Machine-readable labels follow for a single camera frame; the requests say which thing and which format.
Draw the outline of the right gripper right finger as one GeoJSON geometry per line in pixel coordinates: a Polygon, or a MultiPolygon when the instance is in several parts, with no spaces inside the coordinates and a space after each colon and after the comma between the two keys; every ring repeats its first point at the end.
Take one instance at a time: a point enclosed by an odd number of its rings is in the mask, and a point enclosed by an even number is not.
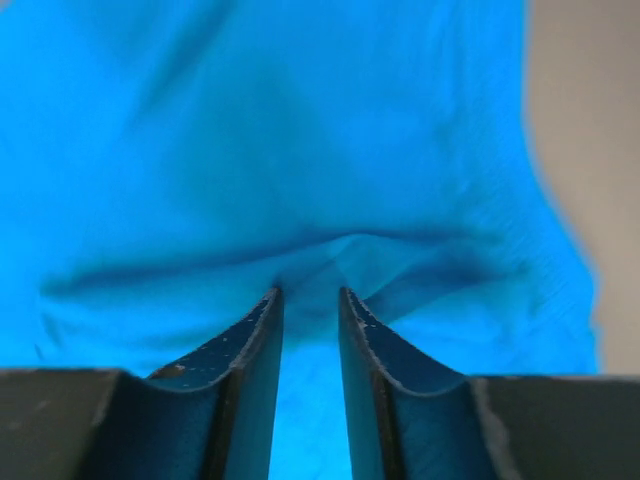
{"type": "Polygon", "coordinates": [[[356,479],[639,475],[635,377],[464,375],[379,322],[348,288],[339,343],[356,479]]]}

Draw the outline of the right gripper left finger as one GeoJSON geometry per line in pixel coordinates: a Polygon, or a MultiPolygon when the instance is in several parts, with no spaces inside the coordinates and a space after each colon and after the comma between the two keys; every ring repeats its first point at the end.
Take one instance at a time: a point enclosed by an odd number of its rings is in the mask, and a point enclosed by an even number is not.
{"type": "Polygon", "coordinates": [[[241,320],[141,378],[5,369],[5,479],[264,479],[283,338],[271,289],[241,320]]]}

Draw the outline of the bright blue t-shirt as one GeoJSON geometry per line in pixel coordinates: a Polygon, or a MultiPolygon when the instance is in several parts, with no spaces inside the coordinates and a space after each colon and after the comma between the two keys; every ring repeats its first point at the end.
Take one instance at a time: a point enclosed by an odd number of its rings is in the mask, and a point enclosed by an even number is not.
{"type": "Polygon", "coordinates": [[[465,373],[592,374],[521,1],[13,1],[1,362],[145,376],[286,297],[274,479],[350,475],[336,300],[465,373]]]}

